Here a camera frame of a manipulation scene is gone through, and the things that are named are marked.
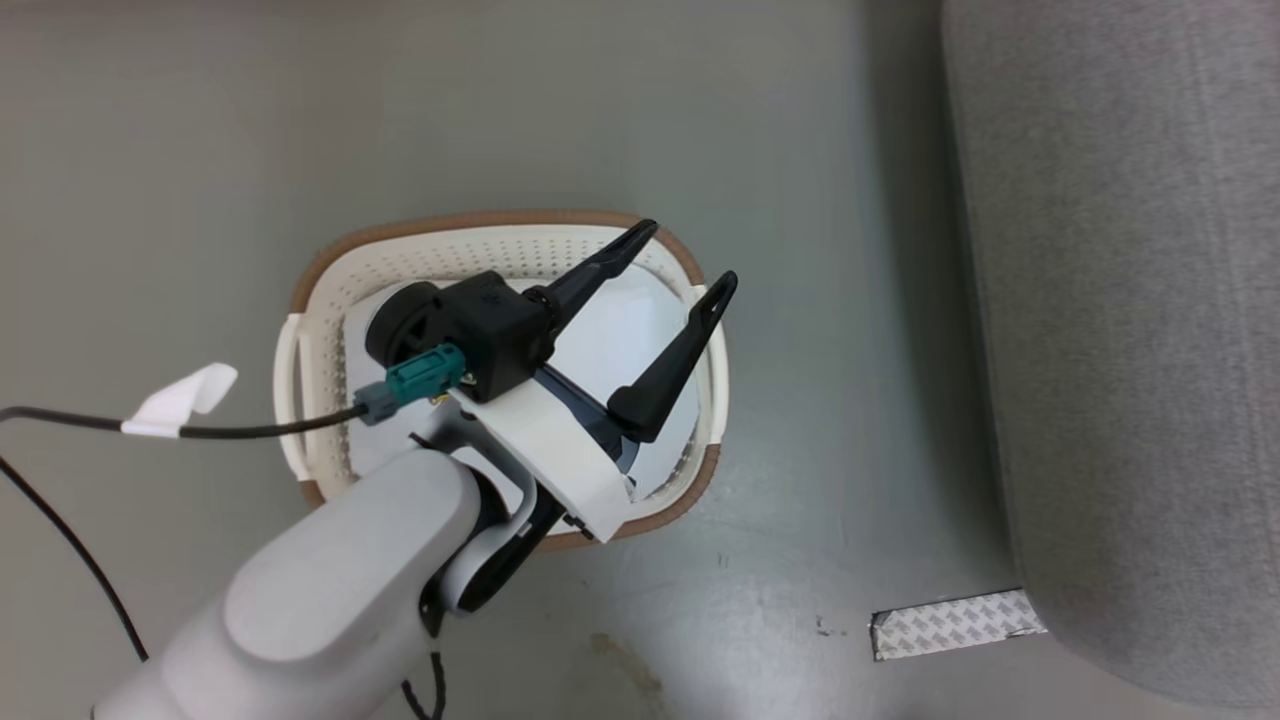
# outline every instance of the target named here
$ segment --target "gray fabric upholstery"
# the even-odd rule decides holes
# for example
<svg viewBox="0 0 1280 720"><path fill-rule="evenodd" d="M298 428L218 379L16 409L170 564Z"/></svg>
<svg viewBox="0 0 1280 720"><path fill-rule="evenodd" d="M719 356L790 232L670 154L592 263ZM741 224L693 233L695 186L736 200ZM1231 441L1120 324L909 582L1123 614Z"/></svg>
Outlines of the gray fabric upholstery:
<svg viewBox="0 0 1280 720"><path fill-rule="evenodd" d="M1037 610L1138 685L1280 706L1280 3L961 0L945 42Z"/></svg>

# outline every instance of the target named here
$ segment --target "gray floor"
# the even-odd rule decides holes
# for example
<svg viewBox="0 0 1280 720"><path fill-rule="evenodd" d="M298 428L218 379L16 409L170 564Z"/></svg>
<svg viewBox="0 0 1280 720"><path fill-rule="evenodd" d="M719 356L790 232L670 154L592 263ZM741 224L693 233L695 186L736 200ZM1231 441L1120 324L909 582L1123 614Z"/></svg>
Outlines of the gray floor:
<svg viewBox="0 0 1280 720"><path fill-rule="evenodd" d="M242 369L218 420L260 420L293 281L337 236L653 215L742 278L719 473L680 523L540 556L452 625L451 719L1216 717L1047 637L870 662L872 611L1016 584L936 26L888 0L0 0L0 404L120 414L216 359ZM23 425L4 452L156 648L305 512L269 442ZM9 488L0 547L0 715L79 716L128 646Z"/></svg>

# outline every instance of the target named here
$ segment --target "white plastic basket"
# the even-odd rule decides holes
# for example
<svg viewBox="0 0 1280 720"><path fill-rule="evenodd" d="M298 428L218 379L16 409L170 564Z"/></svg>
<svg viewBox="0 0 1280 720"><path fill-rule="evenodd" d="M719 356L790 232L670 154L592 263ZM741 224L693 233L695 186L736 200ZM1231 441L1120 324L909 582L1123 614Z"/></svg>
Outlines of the white plastic basket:
<svg viewBox="0 0 1280 720"><path fill-rule="evenodd" d="M291 423L338 411L351 404L346 382L343 318L356 302L412 279L458 281L497 270L508 281L550 281L631 227L640 218L600 211L495 211L449 215L362 231L325 249L294 290L289 316L275 348L275 419ZM671 290L685 306L705 292L701 269L689 250L659 231L635 265ZM719 460L728 418L728 360L717 328L695 370L698 421L671 478L632 505L632 518L616 537L671 523L701 496ZM314 503L356 482L343 425L280 438L289 469ZM579 534L549 537L544 547L572 547Z"/></svg>

